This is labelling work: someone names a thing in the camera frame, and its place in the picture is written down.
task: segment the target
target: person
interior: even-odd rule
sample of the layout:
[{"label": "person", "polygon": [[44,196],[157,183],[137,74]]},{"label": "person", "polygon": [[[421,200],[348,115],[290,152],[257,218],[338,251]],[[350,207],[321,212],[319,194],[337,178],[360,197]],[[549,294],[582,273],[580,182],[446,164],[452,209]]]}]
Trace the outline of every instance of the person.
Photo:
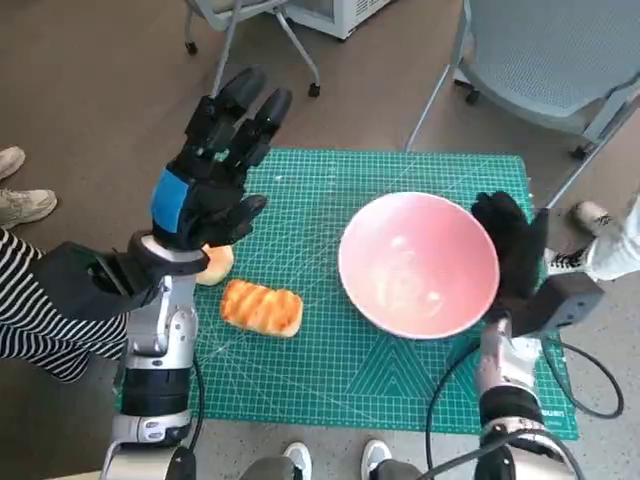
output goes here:
[{"label": "person", "polygon": [[[255,461],[240,480],[311,480],[311,473],[311,453],[303,443],[296,442],[282,455]],[[421,474],[415,466],[394,460],[381,440],[370,440],[364,447],[360,463],[362,480],[415,480]]]},{"label": "person", "polygon": [[[0,179],[25,161],[19,147],[0,151]],[[91,354],[120,357],[126,338],[126,315],[104,322],[61,316],[28,272],[43,253],[8,229],[40,220],[53,211],[51,190],[0,189],[0,358],[19,358],[43,368],[61,382],[75,382]]]},{"label": "person", "polygon": [[624,221],[591,201],[577,204],[572,212],[577,224],[595,239],[568,254],[547,249],[549,275],[585,272],[598,281],[640,270],[640,193],[634,196]]},{"label": "person", "polygon": [[[0,180],[13,175],[24,163],[20,147],[0,151]],[[20,223],[35,222],[49,215],[58,203],[51,190],[15,191],[0,189],[0,227],[13,228]]]}]

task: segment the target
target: bread bun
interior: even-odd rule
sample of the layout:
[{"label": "bread bun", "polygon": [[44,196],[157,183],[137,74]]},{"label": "bread bun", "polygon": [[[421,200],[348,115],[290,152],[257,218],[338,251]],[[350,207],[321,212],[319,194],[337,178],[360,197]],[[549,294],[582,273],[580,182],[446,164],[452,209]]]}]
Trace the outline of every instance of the bread bun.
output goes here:
[{"label": "bread bun", "polygon": [[231,325],[265,335],[293,337],[302,323],[302,299],[289,290],[272,290],[231,280],[220,302],[220,315]]},{"label": "bread bun", "polygon": [[196,275],[196,283],[216,285],[225,279],[233,267],[233,249],[230,245],[224,247],[205,245],[202,251],[209,257],[209,265],[204,272]]}]

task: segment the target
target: cutting mat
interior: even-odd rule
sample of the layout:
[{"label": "cutting mat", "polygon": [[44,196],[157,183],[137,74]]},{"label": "cutting mat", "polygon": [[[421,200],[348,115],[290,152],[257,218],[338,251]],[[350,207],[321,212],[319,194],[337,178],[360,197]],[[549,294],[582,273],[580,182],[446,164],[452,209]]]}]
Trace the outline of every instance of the cutting mat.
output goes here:
[{"label": "cutting mat", "polygon": [[[292,339],[238,330],[219,316],[223,286],[199,287],[197,352],[207,418],[423,430],[440,376],[478,329],[411,341],[373,327],[350,304],[337,252],[353,214],[382,194],[421,191],[469,208],[479,191],[505,190],[530,212],[527,176],[513,156],[274,149],[248,190],[269,205],[235,248],[231,277],[288,288],[305,302]],[[566,377],[564,358],[556,363]],[[474,362],[458,370],[436,408],[437,432],[478,431]],[[538,390],[547,425],[577,438],[574,411],[542,362]],[[195,408],[196,392],[191,397]]]}]

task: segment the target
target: robotic arm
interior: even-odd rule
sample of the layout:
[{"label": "robotic arm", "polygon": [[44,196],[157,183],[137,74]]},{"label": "robotic arm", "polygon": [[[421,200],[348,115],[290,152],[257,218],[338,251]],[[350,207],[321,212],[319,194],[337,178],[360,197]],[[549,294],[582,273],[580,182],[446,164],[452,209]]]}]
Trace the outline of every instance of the robotic arm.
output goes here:
[{"label": "robotic arm", "polygon": [[[498,192],[480,194],[472,212],[492,238],[501,270],[476,370],[483,447],[522,429],[546,432],[534,385],[541,339],[586,318],[604,292],[584,273],[550,277],[536,291],[547,244],[546,210],[529,225],[513,199]],[[549,437],[522,435],[481,456],[475,479],[574,479],[569,463]]]},{"label": "robotic arm", "polygon": [[126,253],[105,255],[67,242],[33,268],[63,315],[100,321],[130,312],[122,403],[102,480],[195,479],[194,453],[182,446],[191,427],[195,275],[208,264],[204,244],[237,242],[266,206],[260,195],[243,199],[244,184],[269,153],[291,93],[276,90],[236,130],[265,84],[262,70],[248,68],[215,98],[200,100],[184,147],[154,190],[152,230],[134,234]]}]

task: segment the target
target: white sneaker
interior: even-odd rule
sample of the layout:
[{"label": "white sneaker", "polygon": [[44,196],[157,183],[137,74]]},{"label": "white sneaker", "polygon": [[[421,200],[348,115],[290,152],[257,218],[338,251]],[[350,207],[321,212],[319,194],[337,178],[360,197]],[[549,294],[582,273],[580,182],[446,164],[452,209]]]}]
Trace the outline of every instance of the white sneaker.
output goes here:
[{"label": "white sneaker", "polygon": [[360,475],[362,480],[369,480],[371,472],[385,460],[393,458],[391,450],[387,444],[381,440],[369,440],[362,452],[362,463],[360,464]]},{"label": "white sneaker", "polygon": [[584,272],[587,267],[587,249],[581,248],[573,253],[564,254],[547,248],[544,251],[544,260],[549,275]]},{"label": "white sneaker", "polygon": [[26,155],[20,147],[9,147],[0,151],[0,180],[13,175],[24,163]]},{"label": "white sneaker", "polygon": [[573,215],[578,224],[594,237],[599,237],[613,220],[609,212],[595,202],[578,203],[573,208]]},{"label": "white sneaker", "polygon": [[283,455],[289,457],[302,472],[302,480],[311,480],[311,453],[304,443],[295,442],[287,447]]},{"label": "white sneaker", "polygon": [[13,191],[0,189],[0,227],[35,222],[49,215],[58,200],[51,190]]}]

